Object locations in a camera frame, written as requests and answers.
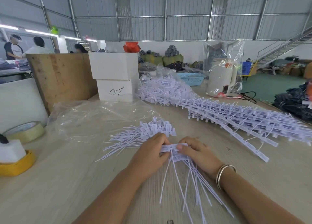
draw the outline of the person's left hand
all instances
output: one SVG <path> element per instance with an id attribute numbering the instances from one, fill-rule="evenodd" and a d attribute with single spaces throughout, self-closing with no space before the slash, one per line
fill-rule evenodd
<path id="1" fill-rule="evenodd" d="M 153 175 L 169 158 L 170 152 L 159 154 L 163 144 L 171 143 L 165 134 L 157 133 L 143 143 L 131 159 L 127 168 L 141 182 Z"/>

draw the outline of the light blue basket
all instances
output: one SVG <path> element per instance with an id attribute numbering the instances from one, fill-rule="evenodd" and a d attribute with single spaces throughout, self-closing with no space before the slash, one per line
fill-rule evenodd
<path id="1" fill-rule="evenodd" d="M 177 75 L 189 86 L 201 85 L 206 77 L 201 73 L 177 73 Z"/>

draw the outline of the yellow tape roll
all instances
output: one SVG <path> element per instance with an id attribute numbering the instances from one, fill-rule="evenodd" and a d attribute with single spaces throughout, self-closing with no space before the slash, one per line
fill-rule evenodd
<path id="1" fill-rule="evenodd" d="M 13 127 L 3 133 L 8 140 L 19 139 L 22 144 L 37 139 L 45 133 L 40 121 L 32 121 Z"/>

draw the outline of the metal staircase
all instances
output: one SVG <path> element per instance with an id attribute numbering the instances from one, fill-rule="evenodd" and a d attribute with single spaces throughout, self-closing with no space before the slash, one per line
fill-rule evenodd
<path id="1" fill-rule="evenodd" d="M 281 44 L 276 44 L 281 40 L 272 43 L 258 52 L 256 67 L 258 69 L 264 67 L 273 60 L 276 60 L 280 55 L 289 52 L 291 49 L 307 42 L 310 39 L 312 39 L 312 27 L 306 29 L 302 33 L 295 35 L 289 40 L 282 42 Z"/>

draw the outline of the red plastic bag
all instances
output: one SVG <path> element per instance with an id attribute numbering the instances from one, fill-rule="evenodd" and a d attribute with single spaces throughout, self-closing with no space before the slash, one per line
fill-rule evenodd
<path id="1" fill-rule="evenodd" d="M 124 51 L 126 53 L 138 53 L 141 50 L 138 42 L 126 42 L 124 44 Z"/>

